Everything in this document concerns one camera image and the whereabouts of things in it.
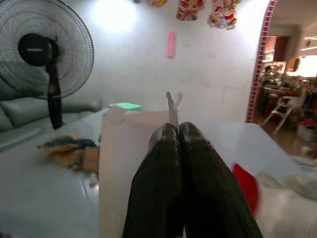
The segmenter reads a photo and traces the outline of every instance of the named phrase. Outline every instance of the ceiling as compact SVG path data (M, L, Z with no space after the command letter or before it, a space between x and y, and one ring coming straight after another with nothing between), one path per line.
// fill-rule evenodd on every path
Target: ceiling
M317 21L317 0L278 0L272 24L307 27Z

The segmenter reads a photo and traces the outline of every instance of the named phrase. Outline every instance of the electric fan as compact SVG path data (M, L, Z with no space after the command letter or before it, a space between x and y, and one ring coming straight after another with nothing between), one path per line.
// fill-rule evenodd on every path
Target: electric fan
M54 129L61 99L79 90L94 64L80 17L59 0L0 0L0 76L25 96L48 101Z

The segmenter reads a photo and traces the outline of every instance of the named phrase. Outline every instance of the white chair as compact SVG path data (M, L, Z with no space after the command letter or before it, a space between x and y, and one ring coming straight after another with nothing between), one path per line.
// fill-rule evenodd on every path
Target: white chair
M305 99L306 99L306 89L302 89L302 93L299 97L285 96L280 98L277 102L277 106L272 110L269 116L265 119L265 121L262 123L262 126L264 126L273 115L280 116L282 120L280 121L280 123L278 124L277 128L274 131L274 134L276 134L280 130L280 128L283 126L286 119L293 111L293 109L295 108L300 110L302 117L305 117L304 111L303 111L303 105L304 105ZM281 113L278 111L278 109L281 107L286 108L286 113Z

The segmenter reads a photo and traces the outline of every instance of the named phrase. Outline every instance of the red door frame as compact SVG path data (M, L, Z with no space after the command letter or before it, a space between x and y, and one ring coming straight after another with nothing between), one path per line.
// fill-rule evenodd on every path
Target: red door frame
M254 115L254 110L256 105L259 83L260 83L262 61L264 59L264 51L265 51L266 41L267 41L268 32L269 32L269 26L271 24L273 10L276 6L277 1L278 0L269 1L268 6L266 8L265 15L264 15L264 20L262 23L262 29L261 29L260 40L259 40L259 46L258 46L258 52L257 52L257 59L256 59L256 64L255 64L255 69L253 74L253 82L252 82L252 86L250 90L246 122L253 122L253 115Z

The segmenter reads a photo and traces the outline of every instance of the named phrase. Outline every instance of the hanging decoration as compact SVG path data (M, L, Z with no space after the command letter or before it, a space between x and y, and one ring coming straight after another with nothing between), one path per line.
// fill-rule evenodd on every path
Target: hanging decoration
M197 20L198 12L205 8L205 0L179 0L176 18L181 21Z
M236 5L241 0L211 0L213 12L208 18L208 25L210 27L226 28L231 30L235 28L237 22Z
M149 5L162 7L167 3L167 0L146 0Z

